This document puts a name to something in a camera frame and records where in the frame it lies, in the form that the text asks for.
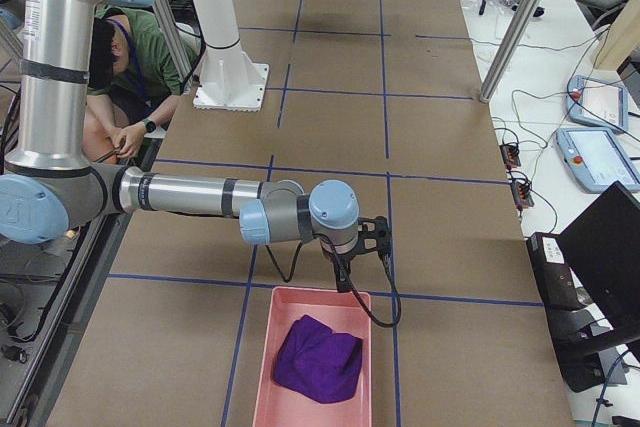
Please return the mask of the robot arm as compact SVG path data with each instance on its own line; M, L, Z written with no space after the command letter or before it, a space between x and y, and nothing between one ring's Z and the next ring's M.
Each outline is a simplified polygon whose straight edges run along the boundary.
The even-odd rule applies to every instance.
M167 176L84 156L95 8L126 1L154 0L26 0L19 137L1 177L2 235L38 244L101 215L137 210L233 218L250 244L319 240L337 289L351 291L348 265L363 234L348 184L327 180L305 193L290 181Z

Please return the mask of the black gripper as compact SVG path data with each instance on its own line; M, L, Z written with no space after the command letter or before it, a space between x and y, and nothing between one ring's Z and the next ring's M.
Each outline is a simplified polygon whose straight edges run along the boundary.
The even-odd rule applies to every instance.
M350 278L350 264L360 252L358 247L353 247L343 252L333 245L324 241L320 242L324 257L334 266L334 275L336 282L336 291L338 293L348 293L353 290L353 284Z

